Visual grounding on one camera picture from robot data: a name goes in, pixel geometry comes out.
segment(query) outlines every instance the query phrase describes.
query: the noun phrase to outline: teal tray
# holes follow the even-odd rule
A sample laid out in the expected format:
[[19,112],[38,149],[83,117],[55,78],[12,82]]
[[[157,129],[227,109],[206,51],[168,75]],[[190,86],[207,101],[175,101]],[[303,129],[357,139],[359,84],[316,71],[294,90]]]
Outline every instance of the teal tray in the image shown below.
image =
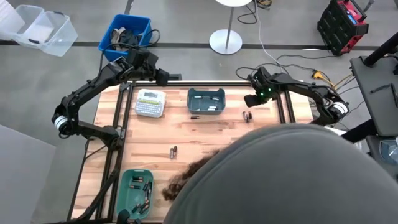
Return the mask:
[[[133,182],[133,176],[141,176],[144,178],[144,181],[140,182]],[[134,169],[134,170],[126,170],[123,175],[119,186],[119,197],[118,202],[116,204],[116,213],[123,209],[126,209],[130,213],[131,219],[144,219],[148,216],[150,209],[152,208],[152,194],[149,195],[149,209],[147,209],[143,214],[140,214],[138,209],[135,213],[131,213],[131,210],[140,203],[141,205],[145,202],[145,192],[142,190],[145,183],[149,181],[152,182],[152,192],[154,191],[154,176],[149,170],[141,170],[141,169]],[[140,189],[131,189],[130,185],[138,185]]]

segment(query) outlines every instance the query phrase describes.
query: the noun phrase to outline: red tool case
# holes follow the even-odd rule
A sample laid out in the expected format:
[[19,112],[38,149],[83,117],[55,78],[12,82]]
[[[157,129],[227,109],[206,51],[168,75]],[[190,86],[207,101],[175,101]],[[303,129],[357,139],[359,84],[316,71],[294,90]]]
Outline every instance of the red tool case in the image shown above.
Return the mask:
[[368,33],[365,12],[354,0],[331,0],[318,21],[318,31],[333,55],[348,53]]

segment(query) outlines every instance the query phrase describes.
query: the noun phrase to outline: wooden tabletop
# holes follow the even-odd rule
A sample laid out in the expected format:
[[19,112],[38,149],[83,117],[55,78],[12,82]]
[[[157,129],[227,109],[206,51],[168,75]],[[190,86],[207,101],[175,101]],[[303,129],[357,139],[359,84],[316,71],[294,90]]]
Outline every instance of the wooden tabletop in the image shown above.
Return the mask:
[[[280,123],[276,101],[247,108],[243,97],[247,94],[253,94],[251,87],[222,88],[226,92],[226,108],[224,111],[216,116],[200,115],[200,119],[196,120],[190,119],[191,114],[187,108],[189,87],[150,88],[166,92],[164,114],[160,118],[148,118],[138,116],[135,113],[136,93],[141,88],[134,88],[120,176],[128,169],[149,169],[153,173],[152,210],[144,221],[163,221],[170,208],[170,203],[163,200],[161,190],[167,186],[171,177],[185,170],[189,163],[215,149],[228,146],[247,132]],[[195,89],[217,90],[218,88],[195,87]],[[118,93],[118,86],[102,92],[95,116],[95,125],[112,125]],[[313,118],[308,98],[296,93],[290,93],[290,95],[296,122],[309,123]],[[252,113],[253,121],[247,124],[243,120],[242,112],[249,110]],[[286,121],[288,121],[286,106],[284,106],[284,112]],[[88,154],[102,145],[99,140],[92,141],[88,147]],[[170,159],[170,148],[174,146],[178,147],[177,158]],[[100,190],[105,158],[106,149],[103,149],[85,162],[72,218],[81,215]],[[106,197],[105,211],[108,210],[108,201],[109,197]]]

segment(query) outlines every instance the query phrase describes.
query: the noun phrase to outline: blue storage bin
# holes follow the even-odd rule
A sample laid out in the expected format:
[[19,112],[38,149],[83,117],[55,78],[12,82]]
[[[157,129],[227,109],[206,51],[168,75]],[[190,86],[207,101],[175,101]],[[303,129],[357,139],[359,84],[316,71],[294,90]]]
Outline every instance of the blue storage bin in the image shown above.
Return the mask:
[[[103,51],[106,46],[111,44],[111,33],[113,29],[120,29],[125,27],[126,29],[133,30],[135,35],[141,35],[142,38],[139,42],[139,45],[147,45],[149,44],[150,39],[152,38],[152,33],[148,34],[152,27],[150,26],[150,19],[141,16],[132,16],[125,14],[118,14],[113,18],[111,25],[106,31],[104,37],[99,43],[98,49]],[[121,52],[117,50],[112,50],[110,48],[105,50],[105,57],[110,62],[119,58],[119,57],[127,57],[127,52]]]

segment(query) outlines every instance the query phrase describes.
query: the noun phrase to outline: brown hair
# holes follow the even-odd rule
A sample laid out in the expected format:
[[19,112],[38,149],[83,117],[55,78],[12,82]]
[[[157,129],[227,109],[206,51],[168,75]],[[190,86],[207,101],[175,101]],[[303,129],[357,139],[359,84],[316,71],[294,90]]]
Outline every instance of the brown hair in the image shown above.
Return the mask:
[[188,169],[179,175],[174,176],[169,186],[162,190],[162,195],[166,201],[174,201],[177,195],[180,193],[183,186],[190,180],[190,178],[211,158],[213,158],[219,150],[215,150],[209,156],[201,158],[199,161],[192,162],[188,165]]

